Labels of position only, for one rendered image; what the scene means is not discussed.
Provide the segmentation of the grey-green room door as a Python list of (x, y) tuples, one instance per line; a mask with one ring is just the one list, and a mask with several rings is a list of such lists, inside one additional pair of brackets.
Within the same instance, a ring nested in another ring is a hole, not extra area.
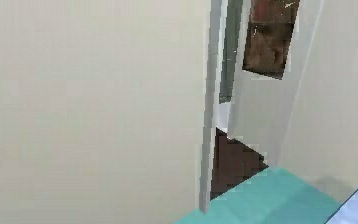
[(228, 0), (219, 102), (232, 98), (243, 0)]

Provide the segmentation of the pale blue-white furniture corner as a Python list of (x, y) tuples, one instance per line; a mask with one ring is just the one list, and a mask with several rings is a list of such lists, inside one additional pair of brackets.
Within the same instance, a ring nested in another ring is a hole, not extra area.
[(358, 189), (324, 224), (358, 224)]

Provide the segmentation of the brown framed wall picture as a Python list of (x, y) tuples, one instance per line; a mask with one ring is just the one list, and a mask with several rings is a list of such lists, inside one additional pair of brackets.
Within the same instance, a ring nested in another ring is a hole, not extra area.
[(282, 79), (300, 0), (251, 0), (242, 69)]

